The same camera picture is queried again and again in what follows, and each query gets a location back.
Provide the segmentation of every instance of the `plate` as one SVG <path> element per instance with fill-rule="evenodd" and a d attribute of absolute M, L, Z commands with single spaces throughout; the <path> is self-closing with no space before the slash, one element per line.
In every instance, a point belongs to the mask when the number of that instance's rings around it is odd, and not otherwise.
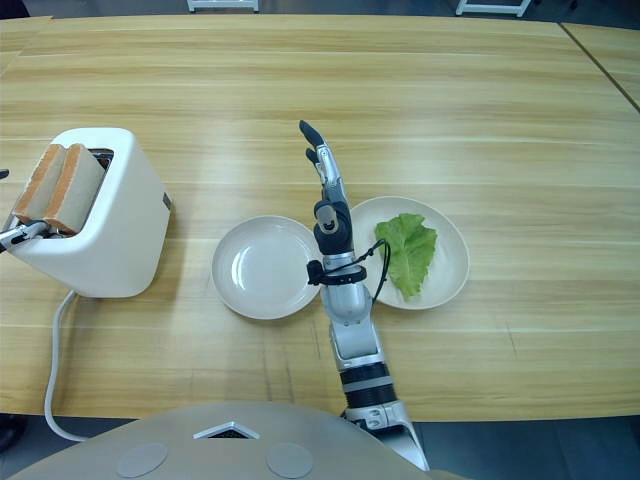
<path fill-rule="evenodd" d="M 438 233 L 436 251 L 418 295 L 405 300 L 387 277 L 378 301 L 408 310 L 442 305 L 455 297 L 467 281 L 469 250 L 456 226 L 436 209 L 403 197 L 377 197 L 357 205 L 351 210 L 356 255 L 361 255 L 376 242 L 375 228 L 379 222 L 388 222 L 401 213 L 417 213 L 425 217 L 423 225 L 434 228 Z M 364 264 L 367 268 L 365 284 L 371 295 L 375 293 L 382 273 L 381 250 L 378 249 Z"/>
<path fill-rule="evenodd" d="M 229 308 L 273 320 L 307 305 L 319 287 L 307 285 L 307 262 L 322 258 L 313 233 L 290 218 L 266 215 L 237 225 L 213 255 L 213 282 Z"/>

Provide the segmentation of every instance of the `bread slice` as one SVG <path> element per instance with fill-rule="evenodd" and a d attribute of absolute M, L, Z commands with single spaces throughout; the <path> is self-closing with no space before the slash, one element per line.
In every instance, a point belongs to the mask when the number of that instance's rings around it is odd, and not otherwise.
<path fill-rule="evenodd" d="M 82 230 L 104 174 L 104 168 L 84 145 L 71 145 L 44 220 L 72 235 Z"/>
<path fill-rule="evenodd" d="M 51 144 L 40 158 L 27 182 L 24 192 L 13 207 L 13 214 L 22 223 L 40 220 L 49 206 L 53 190 L 58 183 L 67 150 Z"/>

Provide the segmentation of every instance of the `robotic arm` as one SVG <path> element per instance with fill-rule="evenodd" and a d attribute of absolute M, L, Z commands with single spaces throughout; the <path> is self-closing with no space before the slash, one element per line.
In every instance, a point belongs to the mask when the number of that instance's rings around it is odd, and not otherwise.
<path fill-rule="evenodd" d="M 398 400 L 385 362 L 380 338 L 371 318 L 373 301 L 364 285 L 366 270 L 353 251 L 349 203 L 331 149 L 311 125 L 300 131 L 313 146 L 306 156 L 322 183 L 316 203 L 314 236 L 322 263 L 307 265 L 309 283 L 323 284 L 322 303 L 331 321 L 331 345 L 347 398 L 343 416 L 378 438 L 422 470 L 429 466 L 407 414 Z"/>

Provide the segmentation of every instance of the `white cable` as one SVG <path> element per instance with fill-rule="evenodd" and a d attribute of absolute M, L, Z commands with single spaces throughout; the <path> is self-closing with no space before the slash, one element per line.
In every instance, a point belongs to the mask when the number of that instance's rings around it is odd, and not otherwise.
<path fill-rule="evenodd" d="M 49 383 L 47 384 L 47 393 L 44 396 L 44 418 L 47 420 L 49 428 L 62 438 L 71 440 L 72 442 L 84 442 L 87 437 L 73 435 L 64 431 L 56 423 L 53 418 L 51 404 L 53 403 L 53 391 L 56 388 L 56 379 L 58 377 L 58 364 L 60 363 L 60 321 L 69 304 L 76 298 L 76 292 L 69 290 L 56 313 L 53 315 L 53 327 L 51 331 L 51 374 L 49 375 Z"/>

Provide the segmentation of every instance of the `green lettuce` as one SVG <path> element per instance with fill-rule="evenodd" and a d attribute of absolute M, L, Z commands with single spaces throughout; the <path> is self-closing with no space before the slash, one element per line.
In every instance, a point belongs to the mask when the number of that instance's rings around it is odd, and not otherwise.
<path fill-rule="evenodd" d="M 436 250 L 437 233 L 422 225 L 424 217 L 401 213 L 376 225 L 376 239 L 391 246 L 389 276 L 405 299 L 420 293 Z"/>

